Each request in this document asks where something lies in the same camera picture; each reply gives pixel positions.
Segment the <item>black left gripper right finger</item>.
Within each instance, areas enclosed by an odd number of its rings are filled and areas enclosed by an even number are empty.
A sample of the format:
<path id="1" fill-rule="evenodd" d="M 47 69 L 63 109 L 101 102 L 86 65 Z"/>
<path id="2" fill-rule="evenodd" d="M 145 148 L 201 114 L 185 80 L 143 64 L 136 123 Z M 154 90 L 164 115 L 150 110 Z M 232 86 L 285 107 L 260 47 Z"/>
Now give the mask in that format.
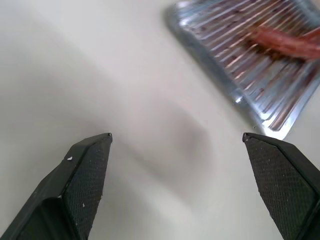
<path id="1" fill-rule="evenodd" d="M 283 240 L 320 240 L 320 170 L 291 143 L 248 132 L 242 141 Z"/>

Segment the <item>ribbed metal baking tray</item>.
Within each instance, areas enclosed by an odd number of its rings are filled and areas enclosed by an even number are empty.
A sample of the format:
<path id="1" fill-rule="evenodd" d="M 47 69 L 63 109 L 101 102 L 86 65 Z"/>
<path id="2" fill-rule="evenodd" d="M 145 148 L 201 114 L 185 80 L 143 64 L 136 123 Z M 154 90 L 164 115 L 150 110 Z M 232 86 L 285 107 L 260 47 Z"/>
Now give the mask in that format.
<path id="1" fill-rule="evenodd" d="M 259 25 L 298 36 L 320 27 L 316 0 L 179 0 L 163 17 L 262 135 L 283 140 L 320 89 L 320 60 L 280 56 L 249 39 Z"/>

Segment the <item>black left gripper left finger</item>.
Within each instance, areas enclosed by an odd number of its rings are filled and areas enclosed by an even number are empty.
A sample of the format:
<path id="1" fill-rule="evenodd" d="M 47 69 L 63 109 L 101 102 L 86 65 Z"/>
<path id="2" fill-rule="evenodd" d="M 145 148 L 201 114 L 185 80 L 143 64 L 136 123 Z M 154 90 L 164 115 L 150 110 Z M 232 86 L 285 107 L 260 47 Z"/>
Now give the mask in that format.
<path id="1" fill-rule="evenodd" d="M 113 137 L 74 144 L 38 184 L 0 240 L 88 240 L 103 196 Z"/>

